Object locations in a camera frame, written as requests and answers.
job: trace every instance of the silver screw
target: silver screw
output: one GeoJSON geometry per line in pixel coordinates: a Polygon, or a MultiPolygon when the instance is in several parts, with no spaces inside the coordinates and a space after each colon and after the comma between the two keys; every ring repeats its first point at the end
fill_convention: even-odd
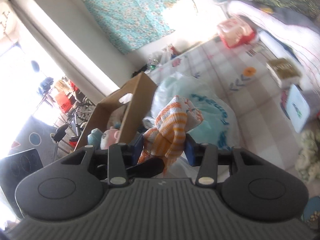
{"type": "Polygon", "coordinates": [[[210,185],[214,183],[214,179],[210,177],[201,177],[198,182],[202,185],[210,185]]]}
{"type": "Polygon", "coordinates": [[[113,177],[110,182],[114,185],[122,185],[126,182],[127,180],[124,177],[113,177]]]}

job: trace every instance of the bed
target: bed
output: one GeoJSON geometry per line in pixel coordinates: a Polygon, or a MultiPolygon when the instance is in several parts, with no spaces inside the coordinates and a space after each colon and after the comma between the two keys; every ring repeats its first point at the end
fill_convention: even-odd
{"type": "MultiPolygon", "coordinates": [[[[282,111],[281,90],[266,68],[266,62],[274,58],[262,41],[227,49],[215,38],[156,68],[149,76],[159,84],[178,71],[206,82],[235,112],[240,145],[297,176],[294,163],[300,136],[282,111]],[[256,72],[250,75],[247,71],[252,68],[256,72]]],[[[308,189],[310,196],[318,195],[320,183],[316,181],[308,189]]]]}

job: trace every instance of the blue cloth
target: blue cloth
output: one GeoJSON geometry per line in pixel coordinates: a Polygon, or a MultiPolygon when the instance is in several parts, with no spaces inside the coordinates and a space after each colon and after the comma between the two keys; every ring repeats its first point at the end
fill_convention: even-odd
{"type": "Polygon", "coordinates": [[[161,13],[179,0],[82,1],[110,42],[127,54],[174,31],[161,13]]]}

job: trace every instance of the brown cardboard box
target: brown cardboard box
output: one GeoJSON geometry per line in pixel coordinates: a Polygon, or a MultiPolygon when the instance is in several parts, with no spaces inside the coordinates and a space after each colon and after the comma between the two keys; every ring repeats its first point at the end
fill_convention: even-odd
{"type": "Polygon", "coordinates": [[[117,108],[123,106],[119,99],[127,93],[132,93],[132,99],[124,114],[120,128],[119,142],[129,143],[137,133],[142,119],[151,109],[153,95],[157,85],[145,74],[139,73],[134,78],[125,83],[122,88],[113,92],[100,103],[91,114],[86,127],[84,128],[76,149],[87,145],[87,137],[94,128],[99,128],[102,132],[107,129],[110,114],[117,108]]]}

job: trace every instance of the ribbed black surface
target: ribbed black surface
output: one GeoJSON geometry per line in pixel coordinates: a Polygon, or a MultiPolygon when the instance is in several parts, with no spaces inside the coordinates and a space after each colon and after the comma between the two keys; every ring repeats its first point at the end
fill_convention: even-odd
{"type": "Polygon", "coordinates": [[[111,190],[92,212],[65,222],[26,218],[12,240],[221,239],[304,240],[314,235],[298,220],[264,224],[226,208],[213,190],[189,179],[135,179],[111,190]]]}

